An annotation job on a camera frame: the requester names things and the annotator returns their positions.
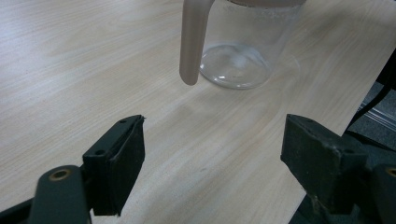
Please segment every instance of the light wood surface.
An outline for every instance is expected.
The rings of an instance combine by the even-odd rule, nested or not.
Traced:
[[[396,47],[396,2],[308,0],[276,72],[249,91],[178,76],[181,0],[0,1],[0,210],[117,120],[147,156],[121,217],[287,223],[304,191],[280,159],[285,117],[341,134]]]

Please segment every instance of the wooden table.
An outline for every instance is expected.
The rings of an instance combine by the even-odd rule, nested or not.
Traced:
[[[396,3],[308,0],[271,80],[178,76],[181,0],[0,2],[0,210],[117,120],[147,157],[122,216],[94,223],[287,223],[304,191],[280,159],[287,113],[341,134],[396,47]]]

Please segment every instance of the black cable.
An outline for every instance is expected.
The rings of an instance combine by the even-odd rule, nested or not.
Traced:
[[[355,121],[358,120],[361,116],[363,116],[365,113],[367,113],[373,107],[375,107],[379,102],[381,102],[385,98],[385,96],[387,96],[388,93],[392,90],[393,85],[395,85],[395,83],[396,83],[396,73],[395,73],[395,64],[396,64],[395,54],[396,53],[395,52],[396,52],[396,50],[393,51],[392,56],[390,56],[390,59],[388,60],[387,64],[385,65],[385,67],[389,66],[389,70],[387,71],[388,78],[387,78],[387,81],[386,81],[384,87],[378,93],[378,95],[372,101],[370,101],[370,103],[368,103],[366,106],[364,106],[361,110],[359,110],[355,114],[355,116],[353,116],[352,121],[350,121],[349,125],[347,126],[347,129],[353,123],[355,123]]]

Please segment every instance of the glass pitcher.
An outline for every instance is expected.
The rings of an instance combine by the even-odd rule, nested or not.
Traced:
[[[233,89],[250,89],[265,83],[304,2],[185,0],[181,78],[194,85],[201,72],[208,80]]]

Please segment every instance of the clear glass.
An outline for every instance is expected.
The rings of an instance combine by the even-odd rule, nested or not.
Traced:
[[[216,0],[207,22],[201,74],[227,88],[262,85],[274,71],[300,8],[245,7]]]

